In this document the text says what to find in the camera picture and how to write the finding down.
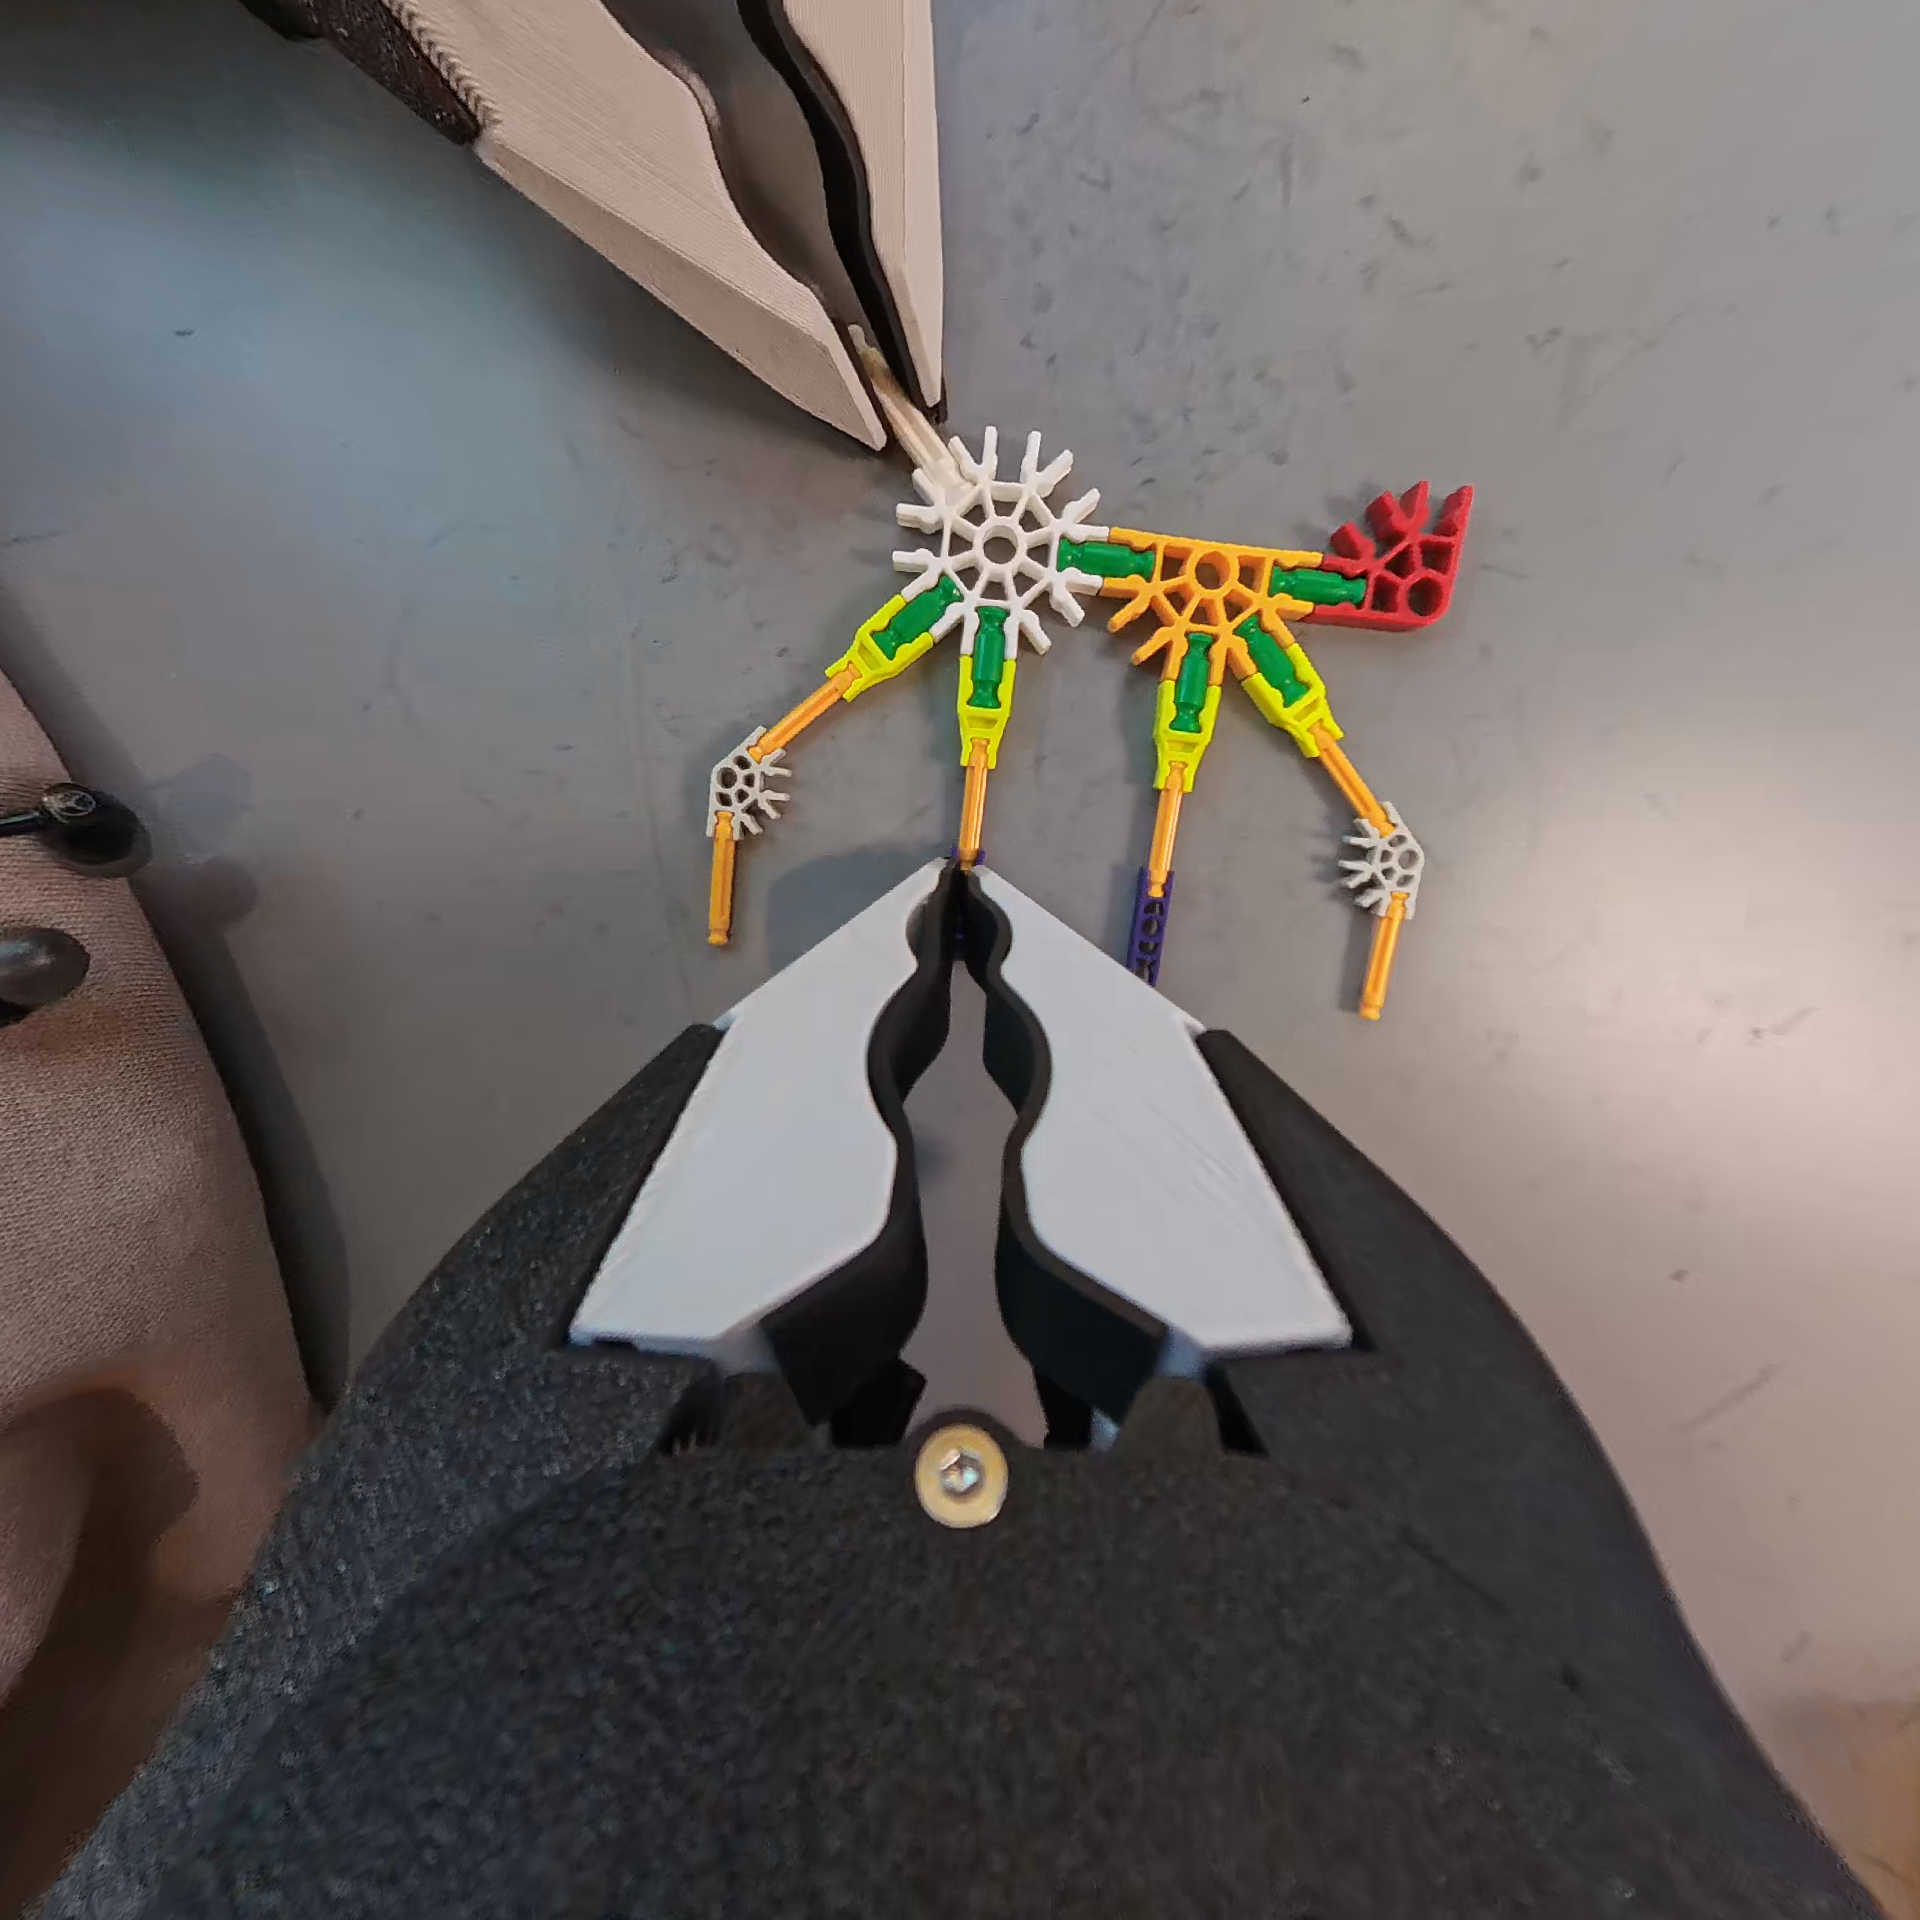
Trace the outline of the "small grey connector piece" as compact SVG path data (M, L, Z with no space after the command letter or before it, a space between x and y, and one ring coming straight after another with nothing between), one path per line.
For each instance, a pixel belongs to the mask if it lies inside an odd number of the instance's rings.
M783 767L783 747L764 747L766 729L750 731L709 776L706 832L709 838L741 839L759 835L781 816L790 802L783 782L790 771Z
M1413 916L1427 852L1391 802L1383 802L1381 810L1381 823L1356 818L1352 832L1342 839L1348 852L1338 859L1338 867L1358 907L1386 920L1389 904L1400 897L1405 915Z

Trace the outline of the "grey desk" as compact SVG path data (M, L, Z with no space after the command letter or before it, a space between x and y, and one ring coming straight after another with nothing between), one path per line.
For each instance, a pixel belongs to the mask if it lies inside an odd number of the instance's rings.
M1165 993L1504 1292L1694 1632L1916 1916L1916 6L939 6L950 427L1120 524L1471 484L1312 632L1431 872L1242 703ZM709 764L896 471L338 54L4 6L4 658L130 800L316 1390L690 1020L935 857L950 660L828 719L704 945Z

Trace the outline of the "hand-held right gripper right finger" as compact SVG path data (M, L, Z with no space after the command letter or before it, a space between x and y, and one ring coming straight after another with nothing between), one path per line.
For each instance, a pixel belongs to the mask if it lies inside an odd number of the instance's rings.
M1152 1380L1239 1420L1232 1361L1342 1354L1343 1312L1206 1032L1007 880L960 875L983 1066L1012 1108L994 1288L1050 1416L1107 1446Z

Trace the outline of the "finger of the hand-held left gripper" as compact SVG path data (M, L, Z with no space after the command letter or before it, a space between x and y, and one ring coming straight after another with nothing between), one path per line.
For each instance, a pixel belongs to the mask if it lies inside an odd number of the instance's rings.
M867 449L884 425L815 294L743 222L690 86L599 3L421 3L405 28L479 160L715 348Z
M828 233L858 313L907 399L944 418L944 215L927 3L752 6L795 92Z

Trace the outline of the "colourful construction toy model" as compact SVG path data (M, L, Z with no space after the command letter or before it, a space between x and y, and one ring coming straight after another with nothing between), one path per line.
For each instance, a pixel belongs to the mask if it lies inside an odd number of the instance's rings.
M972 449L944 441L858 332L855 360L876 378L880 410L912 455L915 495L896 507L915 537L893 555L903 590L855 628L822 684L766 729L786 753L830 710L898 679L939 642L957 660L955 727L963 823L955 843L984 848L984 806L1011 727L1016 672L1050 649L1046 618L1076 625L1108 600L1110 633L1140 632L1136 665L1154 665L1154 831L1146 867L1173 879L1183 806L1237 687L1268 727L1316 762L1352 818L1381 823L1386 802L1343 747L1327 687L1308 657L1309 623L1414 633L1448 614L1475 512L1475 489L1432 498L1427 484L1375 497L1327 550L1282 550L1164 536L1095 522L1098 491L1064 497L1072 455L1026 441L1006 471L997 434Z

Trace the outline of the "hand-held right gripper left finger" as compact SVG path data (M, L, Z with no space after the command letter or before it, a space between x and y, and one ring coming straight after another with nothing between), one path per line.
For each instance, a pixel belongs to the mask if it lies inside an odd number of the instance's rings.
M927 1294L906 1099L948 1036L957 905L931 863L722 1016L571 1345L773 1375L812 1425L896 1364Z

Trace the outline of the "beige jacket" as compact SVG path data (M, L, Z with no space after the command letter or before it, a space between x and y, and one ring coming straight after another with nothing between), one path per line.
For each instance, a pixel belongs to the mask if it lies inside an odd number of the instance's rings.
M125 879L4 839L4 929L71 993L4 1025L4 1696L55 1644L88 1523L134 1602L229 1595L314 1439L248 1152Z

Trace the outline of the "black wired earphones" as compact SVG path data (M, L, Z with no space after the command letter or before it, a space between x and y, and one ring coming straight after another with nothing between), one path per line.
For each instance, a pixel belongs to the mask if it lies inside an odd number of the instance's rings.
M56 782L34 806L6 810L6 842L36 842L68 873L122 880L154 855L132 807L95 786ZM2 927L2 1027L23 1025L72 994L88 975L88 948L64 929L26 921Z

